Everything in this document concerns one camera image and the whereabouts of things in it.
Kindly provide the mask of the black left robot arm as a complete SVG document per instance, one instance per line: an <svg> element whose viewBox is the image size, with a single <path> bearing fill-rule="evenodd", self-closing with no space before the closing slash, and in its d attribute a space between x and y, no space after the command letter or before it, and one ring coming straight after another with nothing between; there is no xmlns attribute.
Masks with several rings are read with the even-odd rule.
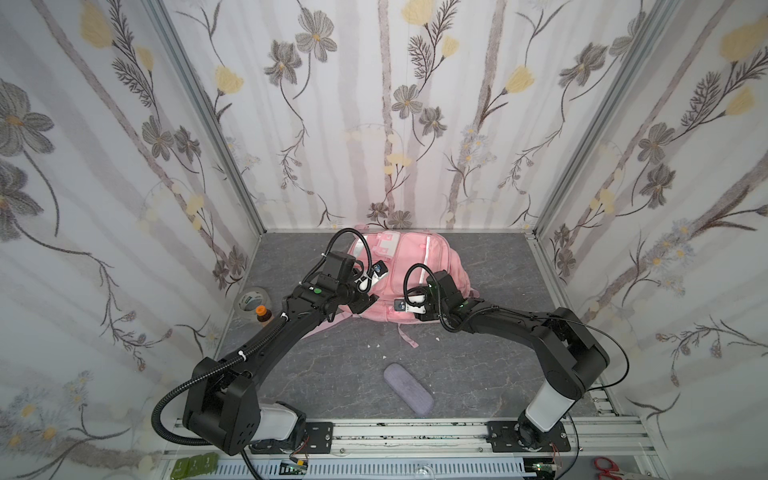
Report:
<svg viewBox="0 0 768 480"><path fill-rule="evenodd" d="M337 231L318 263L283 299L276 319L222 359L203 358L189 380L161 397L150 416L154 432L176 445L214 446L239 455L259 479L249 448L265 413L260 386L299 340L332 322L340 306L357 313L372 306L375 272L365 236L354 228Z"/></svg>

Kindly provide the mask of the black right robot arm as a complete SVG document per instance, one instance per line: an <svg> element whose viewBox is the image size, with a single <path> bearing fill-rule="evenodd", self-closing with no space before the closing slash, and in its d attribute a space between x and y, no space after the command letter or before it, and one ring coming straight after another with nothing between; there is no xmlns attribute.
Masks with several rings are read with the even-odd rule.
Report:
<svg viewBox="0 0 768 480"><path fill-rule="evenodd" d="M422 263L408 268L398 292L398 306L412 309L417 320L437 321L458 334L483 334L510 340L536 355L544 381L518 419L502 427L488 427L488 441L496 452L538 452L554 449L565 434L562 418L610 365L610 356L596 333L568 308L551 312L502 307L482 298L465 297L445 270L432 271Z"/></svg>

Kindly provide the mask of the pink student backpack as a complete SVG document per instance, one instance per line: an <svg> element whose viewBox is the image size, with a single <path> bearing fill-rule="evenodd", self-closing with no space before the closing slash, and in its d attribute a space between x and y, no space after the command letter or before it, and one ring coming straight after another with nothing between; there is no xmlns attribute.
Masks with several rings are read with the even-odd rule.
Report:
<svg viewBox="0 0 768 480"><path fill-rule="evenodd" d="M426 231L402 232L383 230L364 235L373 262L383 260L389 273L371 290L378 296L378 301L359 315L352 314L346 306L341 306L334 321L345 322L353 318L363 318L374 322L396 324L418 324L413 313L396 312L393 302L397 298L423 294L418 287L431 282L429 273L421 268L409 272L417 263L426 265L435 274L448 273L463 298L478 295L471 287L469 274L464 269L459 254L451 248L448 240L437 233Z"/></svg>

